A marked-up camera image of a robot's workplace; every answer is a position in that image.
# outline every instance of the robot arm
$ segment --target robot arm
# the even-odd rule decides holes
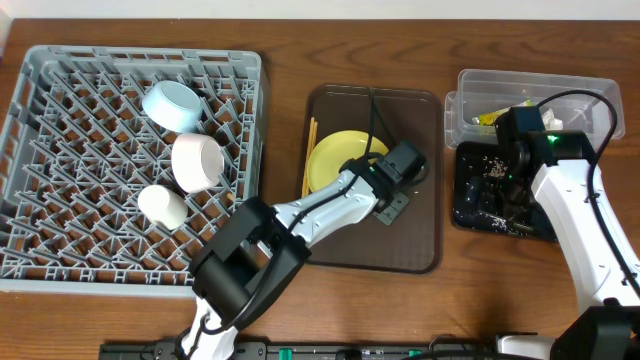
[[[508,158],[501,184],[503,211],[540,205],[555,231],[578,296],[580,318],[558,339],[511,335],[498,340],[501,353],[540,359],[623,359],[640,325],[640,299],[621,270],[633,276],[640,262],[607,199],[597,157],[582,132],[546,131],[536,107],[514,107],[496,121],[498,146]],[[594,214],[602,214],[621,261],[614,255]]]
[[[587,160],[560,160],[555,166],[543,165],[533,180],[533,196],[549,217],[569,264],[580,313],[590,306],[603,305],[607,298],[616,298],[623,306],[640,305],[611,253],[591,205],[585,202],[588,168]],[[627,266],[640,272],[640,261],[613,213],[600,175],[597,168],[594,184],[600,211]]]
[[[334,231],[358,223],[371,211],[385,209],[425,165],[424,155],[404,141],[373,165],[358,160],[345,164],[338,179],[303,199],[273,207],[258,198],[246,200],[189,266],[197,311],[189,334],[182,339],[184,354],[190,360],[227,359],[233,353],[238,330],[275,302],[311,255],[308,248]],[[351,188],[334,198],[356,174]],[[315,208],[323,201],[327,202]],[[307,211],[294,224],[298,214]],[[257,245],[271,259],[265,267],[259,268],[247,254],[245,241]],[[234,326],[218,334],[200,331],[203,325],[218,329],[232,320],[237,320]]]

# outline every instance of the plastic tray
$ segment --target plastic tray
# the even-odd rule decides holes
[[[425,274],[442,260],[443,149],[442,104],[426,91],[373,89],[376,105],[394,138],[408,139],[427,157],[427,179],[404,194],[407,208],[389,226],[370,215],[314,245],[311,264]],[[316,143],[341,130],[369,130],[369,90],[365,87],[326,85],[309,98],[307,119],[318,122]],[[305,133],[309,132],[309,121]],[[376,120],[374,135],[391,146]],[[303,148],[307,146],[304,139]],[[300,166],[300,185],[304,156]]]
[[[224,147],[217,187],[186,195],[170,168],[176,134],[140,101],[156,82],[198,90],[199,130]],[[258,191],[269,85],[244,51],[36,46],[0,136],[0,289],[191,296],[191,257]],[[185,196],[169,231],[138,210],[163,184]]]
[[[551,95],[573,89],[591,90],[605,96],[618,113],[618,126],[613,139],[624,136],[624,112],[618,84],[609,79],[579,76],[534,74],[496,70],[464,70],[458,77],[458,91],[445,99],[445,144],[455,149],[463,141],[496,144],[492,126],[474,125],[472,118],[481,114],[531,100],[538,103]],[[586,95],[556,99],[541,111],[551,108],[565,130],[587,134],[597,149],[611,127],[609,111],[604,103]]]

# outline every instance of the wooden surface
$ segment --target wooden surface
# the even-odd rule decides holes
[[[0,65],[4,119],[18,70],[37,44],[259,52],[272,87],[264,195],[290,201],[307,95],[325,83],[426,89],[442,101],[467,68],[611,78],[626,135],[602,160],[609,199],[640,245],[640,23],[494,21],[17,20]],[[272,341],[425,342],[442,333],[537,331],[576,318],[556,245],[462,231],[450,222],[453,155],[445,159],[444,261],[409,276],[305,266],[245,334]],[[146,341],[190,325],[190,300],[0,294],[3,359],[95,359],[105,341]]]

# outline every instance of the gray plastic dish rack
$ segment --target gray plastic dish rack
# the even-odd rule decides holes
[[[176,134],[141,99],[158,81],[194,89],[199,131],[223,146],[220,184],[185,194]],[[257,195],[269,84],[253,52],[36,46],[0,135],[0,291],[192,296],[191,257]],[[173,231],[138,210],[147,185],[185,197]]]

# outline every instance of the small white cup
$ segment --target small white cup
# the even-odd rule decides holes
[[[138,208],[154,223],[161,223],[169,230],[180,226],[187,219],[187,204],[173,191],[162,185],[150,185],[138,195]]]
[[[178,185],[188,193],[212,188],[224,172],[222,149],[210,136],[181,134],[173,143],[171,169]]]

